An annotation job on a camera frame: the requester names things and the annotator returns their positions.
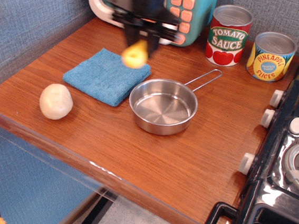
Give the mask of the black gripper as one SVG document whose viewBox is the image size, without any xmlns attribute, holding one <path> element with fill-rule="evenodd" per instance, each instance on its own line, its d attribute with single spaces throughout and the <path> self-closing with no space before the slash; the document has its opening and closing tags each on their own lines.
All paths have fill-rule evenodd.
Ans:
<svg viewBox="0 0 299 224">
<path fill-rule="evenodd" d="M 124 25 L 127 46 L 140 38 L 140 32 L 148 33 L 147 54 L 151 58 L 158 49 L 160 38 L 179 43 L 178 33 L 181 20 L 167 10 L 167 0 L 107 0 L 113 5 L 112 19 Z"/>
</svg>

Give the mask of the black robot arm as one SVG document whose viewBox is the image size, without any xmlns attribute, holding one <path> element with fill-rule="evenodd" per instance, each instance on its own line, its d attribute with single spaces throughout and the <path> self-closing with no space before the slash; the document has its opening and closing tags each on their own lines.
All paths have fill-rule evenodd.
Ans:
<svg viewBox="0 0 299 224">
<path fill-rule="evenodd" d="M 158 49 L 160 39 L 175 42 L 181 19 L 167 10 L 165 0 L 108 0 L 113 5 L 112 19 L 124 25 L 128 46 L 147 33 L 147 54 Z"/>
</svg>

